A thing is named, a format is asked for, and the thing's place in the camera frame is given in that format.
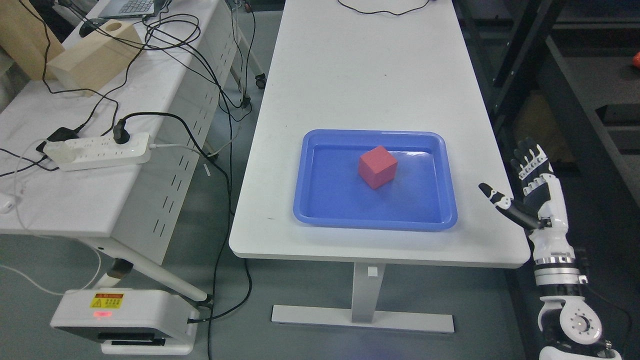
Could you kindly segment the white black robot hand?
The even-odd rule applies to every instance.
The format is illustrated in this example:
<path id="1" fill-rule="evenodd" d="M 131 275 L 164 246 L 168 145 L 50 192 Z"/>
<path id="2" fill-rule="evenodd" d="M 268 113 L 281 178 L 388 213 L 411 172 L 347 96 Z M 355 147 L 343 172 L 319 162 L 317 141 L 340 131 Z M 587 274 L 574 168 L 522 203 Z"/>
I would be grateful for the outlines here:
<path id="1" fill-rule="evenodd" d="M 562 185 L 546 152 L 526 137 L 513 151 L 510 164 L 520 181 L 521 202 L 484 182 L 478 188 L 499 213 L 525 230 L 537 264 L 575 262 L 574 249 L 566 239 L 569 219 Z"/>

